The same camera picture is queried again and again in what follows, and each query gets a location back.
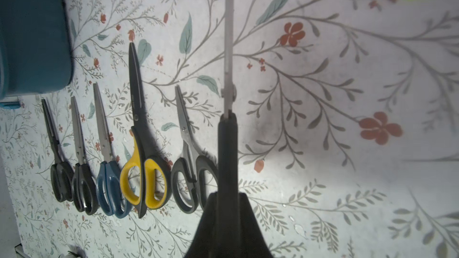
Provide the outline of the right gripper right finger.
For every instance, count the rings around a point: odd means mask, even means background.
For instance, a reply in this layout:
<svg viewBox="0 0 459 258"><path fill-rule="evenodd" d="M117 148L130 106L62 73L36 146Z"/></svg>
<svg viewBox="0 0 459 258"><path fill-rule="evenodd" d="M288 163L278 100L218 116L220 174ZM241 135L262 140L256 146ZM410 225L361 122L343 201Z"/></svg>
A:
<svg viewBox="0 0 459 258"><path fill-rule="evenodd" d="M241 219L241 257L273 258L269 251L249 199L245 193L239 193Z"/></svg>

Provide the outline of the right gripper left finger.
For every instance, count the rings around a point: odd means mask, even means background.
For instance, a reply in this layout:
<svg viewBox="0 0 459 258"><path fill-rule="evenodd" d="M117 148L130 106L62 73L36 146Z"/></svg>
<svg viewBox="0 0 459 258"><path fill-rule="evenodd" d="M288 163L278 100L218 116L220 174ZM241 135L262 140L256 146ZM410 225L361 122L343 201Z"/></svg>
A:
<svg viewBox="0 0 459 258"><path fill-rule="evenodd" d="M194 239L185 258L210 258L215 235L217 193L209 195Z"/></svg>

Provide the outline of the small black handled scissors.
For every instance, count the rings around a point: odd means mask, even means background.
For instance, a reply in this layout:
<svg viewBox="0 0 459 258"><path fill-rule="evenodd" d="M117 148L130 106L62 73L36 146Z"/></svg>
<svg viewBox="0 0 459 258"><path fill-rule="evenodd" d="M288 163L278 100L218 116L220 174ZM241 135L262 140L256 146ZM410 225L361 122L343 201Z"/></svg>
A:
<svg viewBox="0 0 459 258"><path fill-rule="evenodd" d="M237 171L237 120L233 110L234 0L225 0L224 113L218 125L218 197L216 208L216 258L240 256L240 210Z"/></svg>

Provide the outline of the small grey handled scissors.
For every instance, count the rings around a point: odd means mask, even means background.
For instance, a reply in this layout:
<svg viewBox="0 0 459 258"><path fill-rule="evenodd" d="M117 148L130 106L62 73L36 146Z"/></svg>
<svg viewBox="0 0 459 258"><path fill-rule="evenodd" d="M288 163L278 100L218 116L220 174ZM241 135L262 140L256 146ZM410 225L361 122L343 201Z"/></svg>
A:
<svg viewBox="0 0 459 258"><path fill-rule="evenodd" d="M172 194L178 207L186 214L196 211L197 207L205 208L208 199L206 174L211 174L218 181L217 165L205 156L193 138L192 126L186 111L185 100L179 86L175 87L176 107L179 128L182 137L182 154L176 160L171 172ZM189 199L186 199L179 188L179 177L184 178Z"/></svg>

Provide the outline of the yellow black scissors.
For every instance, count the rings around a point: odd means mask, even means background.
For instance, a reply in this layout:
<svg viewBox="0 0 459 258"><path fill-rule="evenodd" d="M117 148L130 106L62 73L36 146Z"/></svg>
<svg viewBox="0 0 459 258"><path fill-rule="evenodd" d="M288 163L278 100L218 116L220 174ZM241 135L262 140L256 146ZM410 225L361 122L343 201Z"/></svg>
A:
<svg viewBox="0 0 459 258"><path fill-rule="evenodd" d="M134 138L134 152L125 163L120 176L120 188L124 197L137 210L141 219L148 209L162 208L172 194L170 169L155 144L148 127L147 109L143 96L141 66L134 43L129 44L129 78ZM140 187L136 195L129 184L132 168L139 169Z"/></svg>

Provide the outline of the blue handled scissors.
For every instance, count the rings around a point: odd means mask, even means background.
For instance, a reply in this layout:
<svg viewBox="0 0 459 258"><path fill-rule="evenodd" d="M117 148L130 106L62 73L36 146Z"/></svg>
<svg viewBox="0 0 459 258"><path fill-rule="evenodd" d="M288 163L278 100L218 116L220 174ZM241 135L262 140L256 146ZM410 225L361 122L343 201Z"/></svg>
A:
<svg viewBox="0 0 459 258"><path fill-rule="evenodd" d="M123 198L120 187L121 169L115 160L99 86L93 85L94 107L99 134L99 146L103 155L96 178L96 195L102 211L108 216L123 219L130 213L132 204Z"/></svg>

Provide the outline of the black handled steel scissors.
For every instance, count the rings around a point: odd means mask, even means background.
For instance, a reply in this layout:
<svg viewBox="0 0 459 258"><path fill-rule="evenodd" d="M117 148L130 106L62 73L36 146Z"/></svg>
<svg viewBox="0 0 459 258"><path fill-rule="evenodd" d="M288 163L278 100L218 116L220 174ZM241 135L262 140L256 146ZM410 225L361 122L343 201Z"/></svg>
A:
<svg viewBox="0 0 459 258"><path fill-rule="evenodd" d="M75 165L72 178L72 196L74 205L79 212L93 215L97 212L99 202L96 196L96 185L92 176L90 165L86 160L84 138L82 135L80 113L77 100L71 97L72 126L74 130L75 152L78 162Z"/></svg>

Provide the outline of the all black scissors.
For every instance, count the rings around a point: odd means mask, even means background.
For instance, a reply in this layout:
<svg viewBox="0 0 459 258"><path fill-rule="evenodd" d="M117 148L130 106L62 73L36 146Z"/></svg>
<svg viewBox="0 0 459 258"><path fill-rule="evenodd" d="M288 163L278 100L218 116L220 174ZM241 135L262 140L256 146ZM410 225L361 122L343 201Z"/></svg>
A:
<svg viewBox="0 0 459 258"><path fill-rule="evenodd" d="M47 101L42 99L41 103L51 150L55 157L55 162L50 167L50 179L53 192L58 202L72 202L74 200L72 194L72 179L74 171L70 163L64 160L60 154L60 142L55 132L55 126L53 124L53 119L51 117Z"/></svg>

